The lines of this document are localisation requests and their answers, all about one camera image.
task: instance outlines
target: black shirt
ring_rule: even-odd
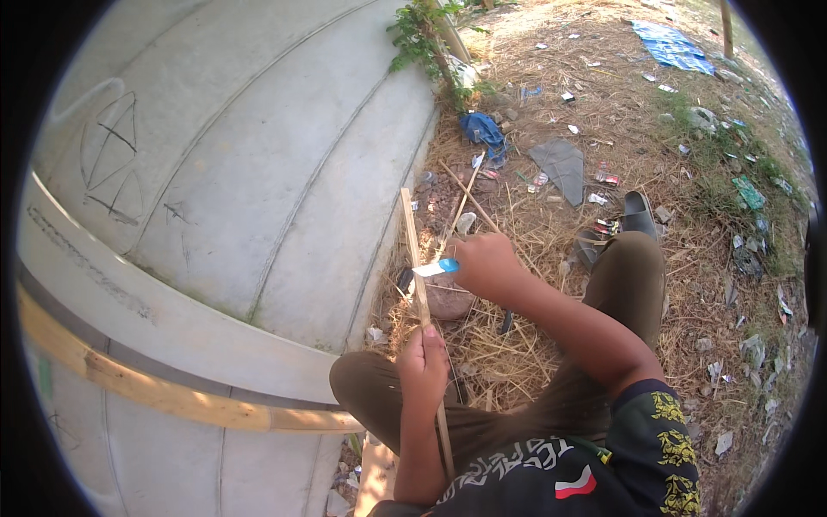
[[[577,437],[516,442],[471,462],[433,508],[382,501],[370,515],[699,513],[695,451],[677,395],[650,379],[612,404],[605,448]]]

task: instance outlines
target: yellow batik pattern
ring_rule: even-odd
[[[695,465],[695,449],[692,448],[692,442],[688,436],[678,433],[675,429],[669,429],[658,434],[657,437],[661,440],[663,452],[663,461],[658,463],[672,464],[675,467],[680,467],[683,463]]]
[[[652,418],[675,420],[683,424],[681,406],[678,405],[674,397],[662,391],[655,391],[652,393],[652,399],[655,403],[655,414],[652,415]]]
[[[667,478],[667,496],[663,499],[661,513],[666,515],[698,515],[700,496],[698,482],[672,474]]]

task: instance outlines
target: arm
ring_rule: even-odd
[[[445,342],[433,325],[416,328],[396,361],[402,388],[399,470],[394,499],[433,505],[446,487],[434,419],[448,383]]]
[[[459,285],[535,322],[612,398],[635,381],[664,381],[660,363],[640,337],[521,267],[505,235],[452,239],[448,250],[460,264],[453,274]]]

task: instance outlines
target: dirt ground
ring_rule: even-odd
[[[803,240],[807,204],[815,194],[795,113],[766,57],[755,51],[759,46],[754,40],[741,45],[736,67],[710,59],[716,68],[748,78],[738,85],[660,66],[625,21],[675,26],[714,56],[723,50],[721,37],[710,31],[721,32],[716,8],[716,2],[660,7],[631,1],[521,2],[487,13],[469,7],[459,24],[490,32],[461,30],[486,85],[485,93],[474,97],[473,108],[503,115],[511,109],[517,114],[513,121],[505,119],[514,128],[506,133],[508,161],[498,179],[478,176],[472,192],[513,240],[529,269],[580,299],[588,274],[571,256],[578,231],[592,227],[597,218],[618,219],[623,196],[630,190],[643,192],[653,208],[663,206],[672,214],[659,241],[667,263],[667,301],[656,353],[668,382],[682,398],[698,456],[704,513],[730,515],[743,508],[783,443],[807,380],[813,338],[805,325]],[[737,19],[735,23],[743,26]],[[547,48],[536,48],[538,43]],[[659,91],[659,84],[679,93]],[[521,98],[523,88],[540,88],[540,94]],[[576,100],[564,103],[565,92]],[[734,127],[726,138],[711,138],[687,129],[681,113],[690,106],[708,108],[721,120],[744,121],[743,131],[736,133]],[[674,113],[677,120],[659,119],[665,112]],[[579,132],[573,134],[569,125]],[[572,207],[551,201],[549,197],[561,195],[551,183],[537,193],[528,191],[539,170],[527,151],[555,136],[566,138],[584,154],[584,199],[598,193],[608,204]],[[680,144],[691,149],[688,156],[679,151]],[[725,149],[738,152],[738,163],[723,155]],[[483,150],[463,143],[457,115],[444,107],[426,161],[426,170],[438,181],[433,187],[420,185],[414,194],[425,261],[440,252],[461,198],[441,162],[467,177],[472,156]],[[745,160],[747,153],[757,162]],[[594,180],[600,162],[620,177],[618,187]],[[766,232],[757,228],[756,213],[738,206],[730,180],[741,174],[766,196],[761,212],[770,225]],[[788,180],[791,195],[773,183],[775,177]],[[463,212],[478,211],[468,203]],[[490,231],[482,218],[473,229]],[[761,264],[760,278],[736,267],[736,236],[764,240],[766,251],[754,254]],[[397,287],[406,266],[401,232],[371,322],[388,338],[366,340],[367,348],[389,357],[395,357],[417,323],[410,295]],[[455,285],[439,289],[467,297]],[[778,312],[779,290],[792,311],[786,323]],[[511,329],[500,335],[502,309],[473,297],[469,303],[466,317],[439,321],[455,374],[464,385],[465,402],[494,411],[519,410],[553,377],[560,352],[542,330],[516,315]],[[758,367],[750,366],[740,350],[754,334],[766,347]],[[706,338],[711,346],[699,343]],[[721,371],[710,378],[708,366],[716,362]],[[732,447],[718,455],[719,436],[727,432],[733,434]]]

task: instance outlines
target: blue tarp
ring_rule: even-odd
[[[704,53],[677,29],[644,20],[632,20],[632,28],[643,40],[649,54],[661,65],[698,70],[709,75],[715,73],[715,67],[706,60]]]
[[[499,168],[505,163],[505,136],[484,113],[468,113],[460,119],[460,129],[475,144],[485,143],[488,146],[490,165]]]

